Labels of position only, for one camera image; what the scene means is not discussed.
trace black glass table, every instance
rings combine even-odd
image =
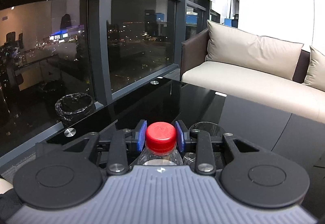
[[[167,78],[156,78],[47,140],[65,144],[88,132],[134,129],[140,119],[148,124],[183,120],[187,128],[212,122],[309,170],[324,152],[325,124]]]

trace person's leg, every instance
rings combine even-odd
[[[4,194],[12,188],[12,184],[4,180],[4,178],[0,175],[0,194]]]

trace plastic bottle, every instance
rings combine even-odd
[[[155,122],[146,131],[145,148],[138,158],[138,165],[183,165],[176,149],[176,129],[167,122]]]

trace red bottle cap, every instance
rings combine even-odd
[[[170,152],[176,144],[176,129],[167,122],[152,123],[146,131],[146,146],[157,154]]]

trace sofa armrest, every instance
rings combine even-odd
[[[196,36],[182,42],[182,61],[181,61],[181,78],[182,75],[205,61],[209,41],[208,28]]]

